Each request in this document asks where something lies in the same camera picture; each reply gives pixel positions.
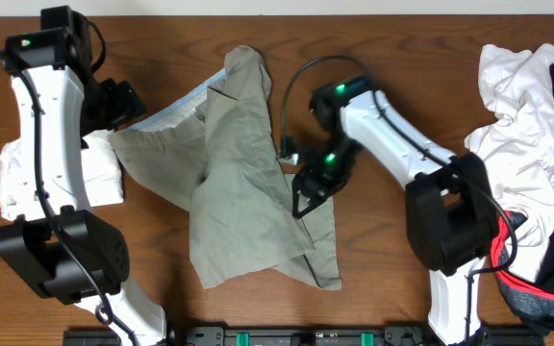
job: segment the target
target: gray-green cloth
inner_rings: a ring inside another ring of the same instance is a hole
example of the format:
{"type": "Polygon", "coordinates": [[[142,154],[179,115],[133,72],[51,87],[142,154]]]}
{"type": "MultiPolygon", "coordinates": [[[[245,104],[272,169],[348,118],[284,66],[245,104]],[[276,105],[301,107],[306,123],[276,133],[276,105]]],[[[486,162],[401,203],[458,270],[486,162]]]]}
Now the gray-green cloth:
{"type": "Polygon", "coordinates": [[[205,288],[272,267],[339,290],[332,200],[303,220],[291,216],[271,138],[270,87],[262,57],[240,46],[193,115],[174,128],[114,133],[111,144],[135,181],[189,211],[191,262],[205,288]]]}

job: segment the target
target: brown wooden tabletop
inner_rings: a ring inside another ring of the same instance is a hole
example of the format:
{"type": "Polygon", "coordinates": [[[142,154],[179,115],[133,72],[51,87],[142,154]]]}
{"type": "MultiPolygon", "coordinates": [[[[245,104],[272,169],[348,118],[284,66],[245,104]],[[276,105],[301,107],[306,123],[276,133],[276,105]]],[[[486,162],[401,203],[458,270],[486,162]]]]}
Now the brown wooden tabletop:
{"type": "MultiPolygon", "coordinates": [[[[368,62],[394,106],[424,134],[459,154],[463,139],[492,123],[478,93],[484,44],[513,51],[554,44],[554,16],[97,17],[108,44],[97,73],[132,83],[150,112],[170,105],[250,45],[264,55],[273,81],[275,138],[279,106],[292,74],[313,58],[348,54],[368,62]]],[[[36,31],[38,18],[0,18],[7,36],[36,31]]],[[[99,44],[94,37],[94,55],[99,44]]],[[[310,91],[357,73],[327,62],[306,73],[290,99],[289,129],[301,141],[325,134],[310,117],[310,91]]],[[[10,80],[0,63],[0,151],[19,136],[10,80]]],[[[335,197],[343,288],[324,292],[273,270],[203,290],[189,261],[188,214],[125,176],[125,203],[94,212],[126,237],[132,275],[180,327],[203,321],[229,326],[374,326],[426,320],[427,271],[405,235],[404,193],[363,152],[349,185],[335,197]]],[[[0,216],[0,226],[8,222],[0,216]]],[[[479,309],[490,324],[517,323],[493,276],[482,279],[479,309]]],[[[55,299],[41,300],[0,260],[0,345],[61,345],[71,327],[97,327],[94,316],[55,299]]],[[[547,343],[554,345],[554,334],[547,343]]]]}

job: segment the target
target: red trim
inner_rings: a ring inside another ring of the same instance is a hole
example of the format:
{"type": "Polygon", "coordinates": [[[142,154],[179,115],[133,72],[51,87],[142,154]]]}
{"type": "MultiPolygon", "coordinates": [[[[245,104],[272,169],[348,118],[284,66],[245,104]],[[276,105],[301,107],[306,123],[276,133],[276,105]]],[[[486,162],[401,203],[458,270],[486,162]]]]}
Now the red trim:
{"type": "MultiPolygon", "coordinates": [[[[501,256],[501,251],[504,248],[506,238],[508,238],[508,226],[504,220],[500,218],[499,235],[492,241],[491,245],[491,263],[493,266],[499,265],[499,257],[501,256]]],[[[545,292],[531,284],[528,284],[507,271],[497,272],[497,276],[502,283],[506,284],[511,289],[554,301],[554,294],[545,292]]]]}

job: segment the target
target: white wall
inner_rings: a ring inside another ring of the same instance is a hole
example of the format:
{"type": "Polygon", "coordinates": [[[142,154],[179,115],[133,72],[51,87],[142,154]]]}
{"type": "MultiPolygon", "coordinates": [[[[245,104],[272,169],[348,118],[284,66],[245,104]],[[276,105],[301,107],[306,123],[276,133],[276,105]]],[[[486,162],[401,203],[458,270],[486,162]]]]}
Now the white wall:
{"type": "Polygon", "coordinates": [[[554,0],[0,0],[0,15],[59,5],[85,15],[554,13],[554,0]]]}

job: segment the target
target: crumpled white cloth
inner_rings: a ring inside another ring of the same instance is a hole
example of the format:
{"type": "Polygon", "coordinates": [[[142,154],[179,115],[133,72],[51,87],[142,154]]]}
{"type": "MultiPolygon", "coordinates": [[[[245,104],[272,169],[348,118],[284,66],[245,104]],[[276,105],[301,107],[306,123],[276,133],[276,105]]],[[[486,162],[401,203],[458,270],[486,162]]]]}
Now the crumpled white cloth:
{"type": "MultiPolygon", "coordinates": [[[[475,130],[465,146],[487,167],[492,196],[527,221],[516,230],[518,252],[510,272],[538,276],[554,231],[554,99],[548,67],[554,46],[513,53],[488,44],[480,56],[478,86],[498,121],[475,130]]],[[[512,242],[506,242],[512,252],[512,242]]]]}
{"type": "MultiPolygon", "coordinates": [[[[108,141],[112,131],[94,131],[83,139],[88,149],[81,151],[83,178],[87,196],[92,206],[106,206],[123,202],[121,168],[114,149],[108,141]]],[[[20,214],[26,220],[44,217],[39,202],[34,200],[35,192],[24,183],[32,177],[25,177],[22,170],[20,139],[4,145],[0,154],[0,209],[1,216],[14,221],[20,214]]]]}

